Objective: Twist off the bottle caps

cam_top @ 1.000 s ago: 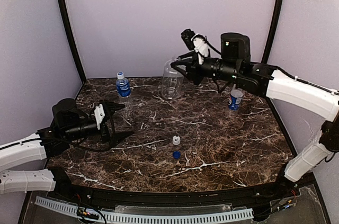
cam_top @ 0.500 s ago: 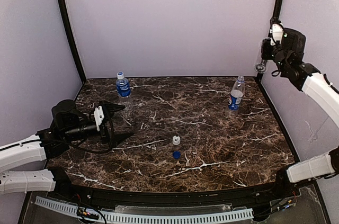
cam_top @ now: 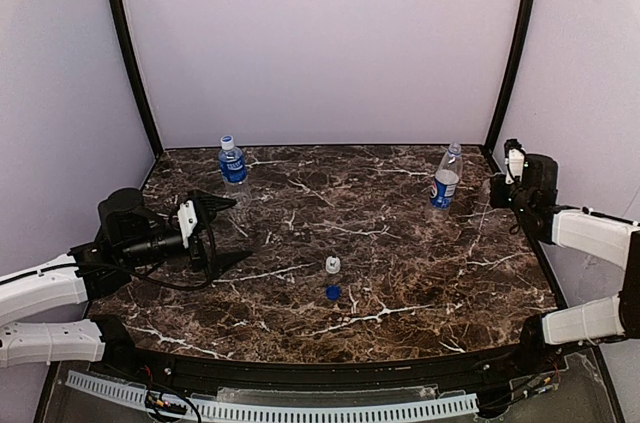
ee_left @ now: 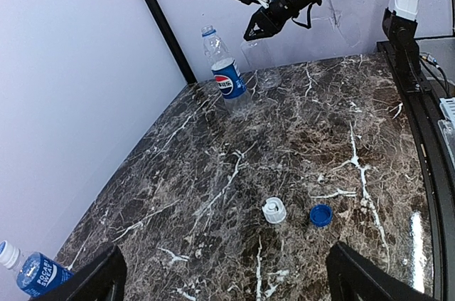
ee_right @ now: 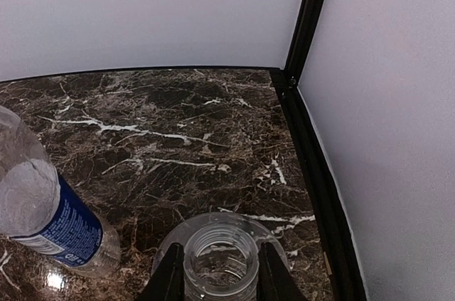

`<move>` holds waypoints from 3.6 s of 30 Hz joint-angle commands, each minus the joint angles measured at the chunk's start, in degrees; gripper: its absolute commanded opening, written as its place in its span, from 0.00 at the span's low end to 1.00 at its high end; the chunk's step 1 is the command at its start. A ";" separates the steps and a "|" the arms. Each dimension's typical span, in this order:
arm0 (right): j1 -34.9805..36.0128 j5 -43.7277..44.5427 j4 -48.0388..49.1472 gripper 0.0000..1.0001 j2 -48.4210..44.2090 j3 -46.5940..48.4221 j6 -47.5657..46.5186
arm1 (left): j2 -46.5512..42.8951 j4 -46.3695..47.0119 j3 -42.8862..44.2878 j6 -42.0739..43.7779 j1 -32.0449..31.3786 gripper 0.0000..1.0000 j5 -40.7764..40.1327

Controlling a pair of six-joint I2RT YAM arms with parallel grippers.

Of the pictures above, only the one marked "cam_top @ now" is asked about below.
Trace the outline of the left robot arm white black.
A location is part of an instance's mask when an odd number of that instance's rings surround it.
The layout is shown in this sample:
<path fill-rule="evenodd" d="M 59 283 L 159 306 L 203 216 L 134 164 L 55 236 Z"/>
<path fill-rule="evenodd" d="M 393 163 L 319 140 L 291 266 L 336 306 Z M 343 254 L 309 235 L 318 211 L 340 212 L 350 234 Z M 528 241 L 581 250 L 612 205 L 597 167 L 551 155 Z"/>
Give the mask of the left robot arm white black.
<path fill-rule="evenodd" d="M 250 257 L 220 253 L 212 224 L 233 199 L 193 190 L 163 217 L 143 193 L 122 188 L 98 205 L 96 239 L 57 258 L 1 279 L 1 365 L 102 362 L 138 367 L 136 347 L 120 319 L 103 315 L 67 323 L 30 323 L 50 309 L 96 301 L 138 279 L 161 288 L 196 292 Z"/>

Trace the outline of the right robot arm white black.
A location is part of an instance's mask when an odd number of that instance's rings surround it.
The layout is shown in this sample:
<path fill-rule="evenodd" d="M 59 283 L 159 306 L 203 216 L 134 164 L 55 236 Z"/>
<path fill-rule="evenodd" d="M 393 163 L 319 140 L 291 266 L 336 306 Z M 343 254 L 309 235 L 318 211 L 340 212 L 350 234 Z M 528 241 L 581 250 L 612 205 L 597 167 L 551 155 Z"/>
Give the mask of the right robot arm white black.
<path fill-rule="evenodd" d="M 623 279 L 611 296 L 528 318 L 519 342 L 527 363 L 574 343 L 639 338 L 639 222 L 559 204 L 557 179 L 553 158 L 509 140 L 504 171 L 490 180 L 490 204 L 512 210 L 517 226 L 541 244 L 606 262 L 621 270 Z"/>

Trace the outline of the white sport bottle cap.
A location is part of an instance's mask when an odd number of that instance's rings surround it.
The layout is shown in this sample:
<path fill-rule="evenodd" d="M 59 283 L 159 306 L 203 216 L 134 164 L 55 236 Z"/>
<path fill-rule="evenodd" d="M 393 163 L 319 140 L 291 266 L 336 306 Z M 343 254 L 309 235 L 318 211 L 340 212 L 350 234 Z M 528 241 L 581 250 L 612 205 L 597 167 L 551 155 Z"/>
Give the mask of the white sport bottle cap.
<path fill-rule="evenodd" d="M 325 270 L 329 274 L 337 274 L 341 270 L 341 260 L 337 256 L 329 256 L 325 260 Z"/>

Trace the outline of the blue bottle cap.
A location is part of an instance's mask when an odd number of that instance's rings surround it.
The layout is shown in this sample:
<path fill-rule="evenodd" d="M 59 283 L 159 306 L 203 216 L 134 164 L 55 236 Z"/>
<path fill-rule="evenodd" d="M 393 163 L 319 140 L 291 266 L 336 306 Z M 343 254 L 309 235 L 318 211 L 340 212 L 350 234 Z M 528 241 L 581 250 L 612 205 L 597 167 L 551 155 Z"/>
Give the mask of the blue bottle cap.
<path fill-rule="evenodd" d="M 329 300 L 336 301 L 341 297 L 342 290 L 338 285 L 329 285 L 325 290 L 325 294 Z"/>

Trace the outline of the Pocari Sweat bottle blue label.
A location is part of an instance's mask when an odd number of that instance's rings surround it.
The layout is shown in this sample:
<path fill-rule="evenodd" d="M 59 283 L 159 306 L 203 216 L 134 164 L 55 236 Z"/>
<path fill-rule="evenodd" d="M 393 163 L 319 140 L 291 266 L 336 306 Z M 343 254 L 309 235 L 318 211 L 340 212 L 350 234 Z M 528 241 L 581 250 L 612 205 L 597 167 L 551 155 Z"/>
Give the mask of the Pocari Sweat bottle blue label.
<path fill-rule="evenodd" d="M 231 135 L 222 136 L 218 161 L 226 194 L 239 208 L 247 208 L 251 202 L 248 168 L 244 152 L 235 144 Z"/>

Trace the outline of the Pepsi bottle blue label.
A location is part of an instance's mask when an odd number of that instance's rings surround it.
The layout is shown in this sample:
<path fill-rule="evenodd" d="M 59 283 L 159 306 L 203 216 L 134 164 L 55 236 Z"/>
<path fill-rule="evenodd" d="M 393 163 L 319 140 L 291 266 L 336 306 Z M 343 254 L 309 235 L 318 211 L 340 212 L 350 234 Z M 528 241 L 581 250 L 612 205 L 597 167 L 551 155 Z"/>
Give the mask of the Pepsi bottle blue label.
<path fill-rule="evenodd" d="M 432 221 L 447 218 L 463 172 L 462 146 L 452 142 L 445 151 L 432 179 L 426 216 Z"/>

